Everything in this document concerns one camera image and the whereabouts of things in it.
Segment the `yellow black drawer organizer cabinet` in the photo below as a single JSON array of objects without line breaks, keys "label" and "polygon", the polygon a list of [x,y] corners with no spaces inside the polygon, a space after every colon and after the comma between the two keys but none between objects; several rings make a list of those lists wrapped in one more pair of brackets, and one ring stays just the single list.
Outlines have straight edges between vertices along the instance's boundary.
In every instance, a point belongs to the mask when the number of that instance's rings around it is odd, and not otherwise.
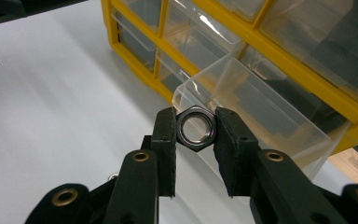
[{"label": "yellow black drawer organizer cabinet", "polygon": [[[312,71],[305,64],[301,63],[294,56],[279,47],[260,30],[260,23],[267,17],[271,7],[276,0],[266,0],[253,21],[245,21],[235,13],[222,7],[215,0],[192,0],[198,7],[205,10],[207,14],[221,22],[230,31],[238,35],[245,43],[259,50],[262,54],[272,60],[283,70],[296,84],[302,86],[320,97],[328,105],[351,122],[351,127],[345,133],[343,139],[338,143],[335,152],[340,152],[349,147],[358,146],[358,101],[351,97],[344,90],[334,86],[319,74]],[[108,34],[108,42],[111,48],[125,61],[131,71],[152,90],[158,92],[166,101],[172,99],[172,91],[168,90],[158,80],[157,71],[149,71],[141,62],[128,51],[119,41],[117,22],[112,17],[114,12],[119,12],[130,24],[139,29],[159,49],[162,49],[172,59],[191,74],[196,75],[199,69],[188,60],[182,53],[175,49],[166,39],[163,38],[165,21],[169,0],[161,0],[161,7],[158,10],[159,20],[156,27],[144,22],[137,14],[127,7],[121,0],[101,0],[103,11],[103,22]]]}]

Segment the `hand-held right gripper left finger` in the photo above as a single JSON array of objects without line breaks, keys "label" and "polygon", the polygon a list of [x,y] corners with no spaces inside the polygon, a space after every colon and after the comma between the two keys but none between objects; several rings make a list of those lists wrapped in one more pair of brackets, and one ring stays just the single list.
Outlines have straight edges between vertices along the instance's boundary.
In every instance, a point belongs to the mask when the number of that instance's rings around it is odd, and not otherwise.
[{"label": "hand-held right gripper left finger", "polygon": [[103,224],[158,224],[158,198],[175,194],[175,116],[172,107],[159,111],[153,133],[125,156]]}]

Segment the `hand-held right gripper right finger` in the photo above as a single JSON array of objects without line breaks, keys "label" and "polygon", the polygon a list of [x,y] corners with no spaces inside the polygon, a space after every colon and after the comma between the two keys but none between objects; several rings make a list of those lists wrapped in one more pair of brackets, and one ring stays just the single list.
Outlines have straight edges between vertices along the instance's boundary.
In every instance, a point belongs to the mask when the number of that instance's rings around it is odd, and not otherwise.
[{"label": "hand-held right gripper right finger", "polygon": [[256,224],[347,224],[293,160],[262,149],[234,111],[215,109],[213,152],[230,197],[246,196]]}]

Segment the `clear plastic organizer drawer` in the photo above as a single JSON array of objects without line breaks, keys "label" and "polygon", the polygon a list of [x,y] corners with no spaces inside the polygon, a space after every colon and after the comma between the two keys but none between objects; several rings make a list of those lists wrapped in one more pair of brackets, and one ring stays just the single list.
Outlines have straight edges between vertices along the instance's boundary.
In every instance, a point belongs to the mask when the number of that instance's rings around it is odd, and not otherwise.
[{"label": "clear plastic organizer drawer", "polygon": [[185,81],[175,90],[174,107],[192,105],[214,111],[235,111],[263,149],[286,153],[310,179],[338,145],[350,123],[319,128],[237,59],[226,56]]}]

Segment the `set of clear plastic drawers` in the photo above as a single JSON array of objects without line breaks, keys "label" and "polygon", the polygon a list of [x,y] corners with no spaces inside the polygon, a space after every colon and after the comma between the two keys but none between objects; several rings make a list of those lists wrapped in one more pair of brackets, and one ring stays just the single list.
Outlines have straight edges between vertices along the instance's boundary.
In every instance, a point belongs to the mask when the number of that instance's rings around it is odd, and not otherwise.
[{"label": "set of clear plastic drawers", "polygon": [[261,32],[358,101],[358,0],[272,0]]}]

